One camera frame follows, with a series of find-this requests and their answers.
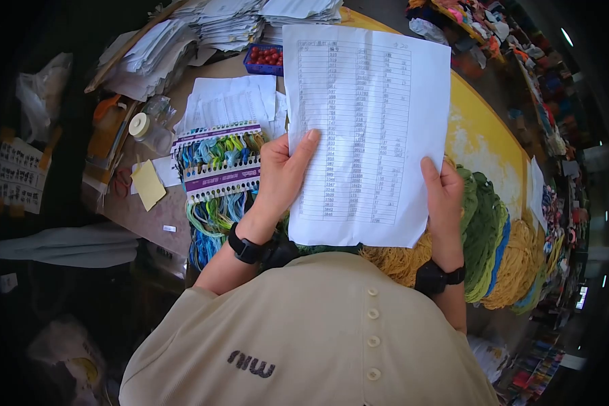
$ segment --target grey cloth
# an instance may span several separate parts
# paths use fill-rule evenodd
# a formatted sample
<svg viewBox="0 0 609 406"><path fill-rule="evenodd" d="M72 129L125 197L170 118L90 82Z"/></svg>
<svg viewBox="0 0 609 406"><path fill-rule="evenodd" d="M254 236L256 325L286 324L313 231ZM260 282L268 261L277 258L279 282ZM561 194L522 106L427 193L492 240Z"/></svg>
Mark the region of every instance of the grey cloth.
<svg viewBox="0 0 609 406"><path fill-rule="evenodd" d="M136 258L139 237L117 224L43 230L22 239L0 241L0 258L107 268Z"/></svg>

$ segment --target white lid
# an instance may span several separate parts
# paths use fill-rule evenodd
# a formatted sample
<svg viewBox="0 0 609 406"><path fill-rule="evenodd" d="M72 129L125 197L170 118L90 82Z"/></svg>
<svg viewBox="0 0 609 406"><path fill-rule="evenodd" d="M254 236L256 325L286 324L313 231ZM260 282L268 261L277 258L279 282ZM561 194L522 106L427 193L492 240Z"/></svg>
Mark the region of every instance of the white lid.
<svg viewBox="0 0 609 406"><path fill-rule="evenodd" d="M146 115L146 113L137 113L131 119L129 124L129 134L133 135L136 138L144 136L146 134L146 130L149 129L149 122L151 118Z"/></svg>

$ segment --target pink yarn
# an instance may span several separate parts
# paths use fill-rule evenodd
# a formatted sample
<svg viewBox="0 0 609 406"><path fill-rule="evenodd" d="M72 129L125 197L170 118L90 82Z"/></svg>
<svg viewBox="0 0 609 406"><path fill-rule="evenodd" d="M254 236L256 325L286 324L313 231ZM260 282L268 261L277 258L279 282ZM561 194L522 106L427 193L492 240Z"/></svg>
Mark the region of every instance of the pink yarn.
<svg viewBox="0 0 609 406"><path fill-rule="evenodd" d="M452 8L448 9L450 13L453 14L453 16L456 18L456 21L458 21L458 24L462 24L463 23L463 15L461 14L461 12L459 11L455 11Z"/></svg>

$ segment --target label with chinese characters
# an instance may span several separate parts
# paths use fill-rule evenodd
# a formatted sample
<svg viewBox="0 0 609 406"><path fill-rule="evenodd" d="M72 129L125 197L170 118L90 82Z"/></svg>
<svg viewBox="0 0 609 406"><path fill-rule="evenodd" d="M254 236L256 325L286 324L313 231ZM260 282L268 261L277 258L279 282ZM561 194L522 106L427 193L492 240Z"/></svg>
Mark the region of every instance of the label with chinese characters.
<svg viewBox="0 0 609 406"><path fill-rule="evenodd" d="M20 138L0 146L0 199L7 206L40 212L47 170L39 168L43 153Z"/></svg>

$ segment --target yellow table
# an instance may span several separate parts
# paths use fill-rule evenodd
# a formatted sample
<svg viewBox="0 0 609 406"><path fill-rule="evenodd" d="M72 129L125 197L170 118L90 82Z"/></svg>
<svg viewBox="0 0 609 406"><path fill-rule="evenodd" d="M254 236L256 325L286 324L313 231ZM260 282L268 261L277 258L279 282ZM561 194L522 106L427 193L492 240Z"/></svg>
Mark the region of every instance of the yellow table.
<svg viewBox="0 0 609 406"><path fill-rule="evenodd" d="M341 15L341 25L400 34L347 7L341 8ZM445 151L457 164L485 174L511 219L521 218L531 197L530 158L489 104L453 70Z"/></svg>

